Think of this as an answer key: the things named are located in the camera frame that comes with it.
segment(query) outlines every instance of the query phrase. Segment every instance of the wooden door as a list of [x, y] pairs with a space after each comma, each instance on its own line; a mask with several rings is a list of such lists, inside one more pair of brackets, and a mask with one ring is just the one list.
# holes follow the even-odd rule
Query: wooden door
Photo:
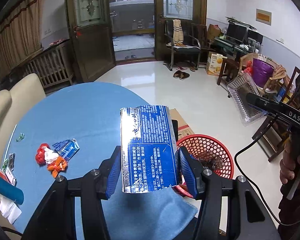
[[115, 66], [109, 0], [66, 0], [66, 12], [77, 78], [95, 81]]
[[202, 0], [155, 0], [155, 58], [157, 60], [164, 60], [164, 56], [171, 54], [167, 49], [164, 36], [165, 20], [179, 19], [200, 24], [203, 11]]

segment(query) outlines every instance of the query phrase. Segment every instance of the dark sleeve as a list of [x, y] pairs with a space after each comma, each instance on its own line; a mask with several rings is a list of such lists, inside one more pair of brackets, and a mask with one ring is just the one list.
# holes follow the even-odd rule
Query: dark sleeve
[[[282, 197], [279, 204], [279, 219], [284, 224], [293, 224], [300, 221], [300, 190], [296, 190], [292, 200], [288, 200]], [[279, 225], [278, 232], [282, 240], [289, 240], [299, 224], [294, 226], [282, 226]]]

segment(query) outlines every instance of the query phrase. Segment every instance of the screw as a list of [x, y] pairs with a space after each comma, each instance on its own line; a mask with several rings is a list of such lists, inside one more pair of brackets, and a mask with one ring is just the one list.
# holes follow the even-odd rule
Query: screw
[[205, 169], [205, 170], [203, 171], [203, 173], [204, 173], [205, 175], [207, 175], [207, 176], [210, 176], [210, 175], [212, 174], [212, 171], [209, 170], [209, 169]]
[[246, 182], [246, 181], [247, 181], [247, 179], [246, 179], [244, 176], [239, 176], [239, 177], [238, 177], [238, 180], [239, 180], [240, 182]]
[[62, 182], [64, 179], [65, 179], [65, 177], [62, 176], [62, 175], [56, 176], [56, 181], [57, 181], [57, 182]]
[[90, 173], [93, 175], [93, 176], [96, 176], [96, 175], [99, 175], [100, 174], [100, 171], [98, 169], [93, 169], [90, 171]]

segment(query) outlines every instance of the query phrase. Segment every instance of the blue table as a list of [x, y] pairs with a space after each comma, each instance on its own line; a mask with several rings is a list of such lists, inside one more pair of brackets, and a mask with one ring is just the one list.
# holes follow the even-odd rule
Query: blue table
[[[16, 153], [17, 187], [23, 190], [22, 214], [14, 226], [23, 232], [54, 179], [34, 156], [41, 143], [75, 138], [80, 150], [68, 163], [67, 179], [98, 168], [120, 145], [120, 108], [148, 105], [130, 90], [109, 83], [85, 83], [59, 90], [35, 105], [19, 122], [9, 153]], [[25, 138], [16, 142], [20, 133]], [[108, 230], [116, 239], [173, 239], [190, 222], [196, 209], [171, 188], [145, 194], [122, 192], [119, 177], [115, 193], [102, 202]], [[76, 199], [76, 230], [83, 239], [80, 200]]]

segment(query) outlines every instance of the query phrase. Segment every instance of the curtain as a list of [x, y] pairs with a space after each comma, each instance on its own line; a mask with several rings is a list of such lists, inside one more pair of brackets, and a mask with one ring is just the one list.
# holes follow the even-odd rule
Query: curtain
[[0, 23], [0, 81], [41, 50], [43, 0], [21, 0]]

